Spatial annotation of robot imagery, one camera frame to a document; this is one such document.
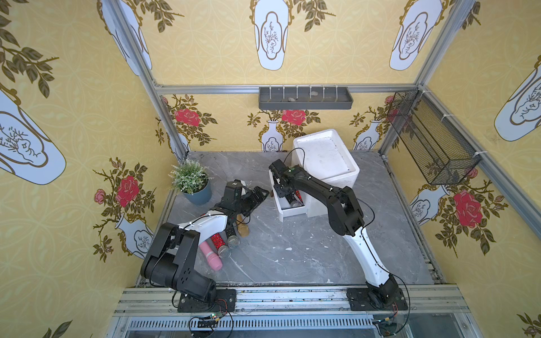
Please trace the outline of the black microphone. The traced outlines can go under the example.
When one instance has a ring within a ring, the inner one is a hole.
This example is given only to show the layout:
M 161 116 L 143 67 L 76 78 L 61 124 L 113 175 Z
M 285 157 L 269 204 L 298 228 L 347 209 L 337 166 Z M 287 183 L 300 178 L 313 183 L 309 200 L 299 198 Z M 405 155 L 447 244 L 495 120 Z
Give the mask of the black microphone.
M 231 225 L 225 229 L 225 234 L 230 248 L 235 248 L 240 245 L 240 238 L 237 236 L 235 228 Z
M 295 193 L 289 194 L 286 197 L 287 202 L 289 203 L 291 208 L 298 208 L 303 206 L 301 201 L 298 199 L 297 195 Z

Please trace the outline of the wooden rolling pin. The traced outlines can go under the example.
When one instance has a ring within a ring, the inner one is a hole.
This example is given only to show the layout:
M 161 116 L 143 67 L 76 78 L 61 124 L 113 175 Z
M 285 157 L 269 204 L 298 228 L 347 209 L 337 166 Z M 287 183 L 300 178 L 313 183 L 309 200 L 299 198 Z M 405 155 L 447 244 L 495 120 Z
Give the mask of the wooden rolling pin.
M 244 217 L 242 214 L 238 214 L 237 216 L 237 227 L 238 227 L 238 233 L 241 237 L 247 237 L 250 234 L 248 222 L 249 220 Z

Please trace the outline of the white bottom drawer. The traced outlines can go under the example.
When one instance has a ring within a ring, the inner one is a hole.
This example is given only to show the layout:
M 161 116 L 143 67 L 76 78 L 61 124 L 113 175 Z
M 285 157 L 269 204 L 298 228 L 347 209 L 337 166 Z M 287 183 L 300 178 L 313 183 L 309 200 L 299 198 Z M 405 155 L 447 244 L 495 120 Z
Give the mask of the white bottom drawer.
M 286 198 L 282 198 L 278 196 L 278 193 L 276 192 L 274 188 L 274 179 L 273 174 L 269 170 L 269 177 L 271 182 L 271 188 L 272 188 L 272 195 L 273 195 L 273 201 L 276 204 L 277 210 L 278 210 L 278 219 L 280 222 L 284 222 L 286 218 L 293 217 L 296 215 L 303 215 L 307 213 L 307 207 L 305 205 L 298 205 L 298 206 L 291 206 L 290 203 L 286 200 Z

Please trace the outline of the red glitter microphone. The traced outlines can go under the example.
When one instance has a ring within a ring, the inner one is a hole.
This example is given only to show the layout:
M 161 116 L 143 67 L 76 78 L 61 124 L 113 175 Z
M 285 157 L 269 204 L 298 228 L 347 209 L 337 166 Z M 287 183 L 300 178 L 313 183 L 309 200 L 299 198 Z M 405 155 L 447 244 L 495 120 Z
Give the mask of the red glitter microphone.
M 211 236 L 211 241 L 214 244 L 218 256 L 221 259 L 228 258 L 231 255 L 231 250 L 229 246 L 225 243 L 220 233 L 216 233 Z

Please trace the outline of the pink microphone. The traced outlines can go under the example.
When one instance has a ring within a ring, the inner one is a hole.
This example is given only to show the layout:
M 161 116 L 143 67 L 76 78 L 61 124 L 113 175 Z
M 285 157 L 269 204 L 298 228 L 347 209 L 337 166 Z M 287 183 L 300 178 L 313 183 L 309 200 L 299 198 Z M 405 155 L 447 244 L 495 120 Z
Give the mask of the pink microphone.
M 207 260 L 207 263 L 208 263 L 209 267 L 212 270 L 219 271 L 219 270 L 222 269 L 223 262 L 222 262 L 221 258 L 218 256 L 218 254 L 216 254 L 211 249 L 211 247 L 209 246 L 209 244 L 207 242 L 202 242 L 199 245 L 199 249 L 203 253 L 205 259 Z

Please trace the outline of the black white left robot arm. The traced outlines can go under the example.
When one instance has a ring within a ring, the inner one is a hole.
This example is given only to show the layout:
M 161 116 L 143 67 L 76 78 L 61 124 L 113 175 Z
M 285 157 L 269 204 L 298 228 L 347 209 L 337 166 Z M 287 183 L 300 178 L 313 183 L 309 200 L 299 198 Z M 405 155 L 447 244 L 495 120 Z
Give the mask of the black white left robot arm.
M 180 225 L 165 223 L 158 229 L 143 260 L 141 276 L 201 303 L 214 303 L 216 282 L 194 267 L 199 245 L 231 228 L 239 214 L 251 215 L 269 194 L 259 186 L 245 187 L 240 180 L 227 183 L 221 201 L 207 213 Z

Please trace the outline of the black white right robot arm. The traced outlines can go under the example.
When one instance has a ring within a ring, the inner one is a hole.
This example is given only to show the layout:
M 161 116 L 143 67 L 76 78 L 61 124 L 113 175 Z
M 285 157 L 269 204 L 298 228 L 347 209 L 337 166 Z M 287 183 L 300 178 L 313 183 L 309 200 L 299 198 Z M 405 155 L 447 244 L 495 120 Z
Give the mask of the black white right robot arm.
M 324 183 L 301 166 L 288 167 L 282 160 L 269 166 L 273 188 L 280 198 L 292 198 L 297 191 L 305 192 L 321 202 L 328 211 L 328 221 L 334 232 L 342 236 L 352 248 L 360 263 L 368 292 L 363 299 L 377 309 L 408 309 L 407 293 L 404 293 L 373 247 L 359 200 L 351 187 L 336 187 Z

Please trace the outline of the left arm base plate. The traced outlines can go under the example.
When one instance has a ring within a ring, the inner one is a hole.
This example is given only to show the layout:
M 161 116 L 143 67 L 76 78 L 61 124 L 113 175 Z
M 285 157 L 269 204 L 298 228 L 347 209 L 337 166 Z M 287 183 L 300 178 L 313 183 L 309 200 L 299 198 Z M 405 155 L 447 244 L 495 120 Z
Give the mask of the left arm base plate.
M 208 299 L 198 300 L 188 294 L 181 294 L 176 305 L 179 313 L 233 312 L 237 301 L 237 290 L 217 289 Z

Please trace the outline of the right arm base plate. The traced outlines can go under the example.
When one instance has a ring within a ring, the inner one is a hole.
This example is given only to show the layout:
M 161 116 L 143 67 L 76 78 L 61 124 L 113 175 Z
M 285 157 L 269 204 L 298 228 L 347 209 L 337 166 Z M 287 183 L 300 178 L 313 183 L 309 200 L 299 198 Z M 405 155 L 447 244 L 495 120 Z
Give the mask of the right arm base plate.
M 348 288 L 346 297 L 352 311 L 407 311 L 409 303 L 400 288 L 384 292 L 373 288 Z

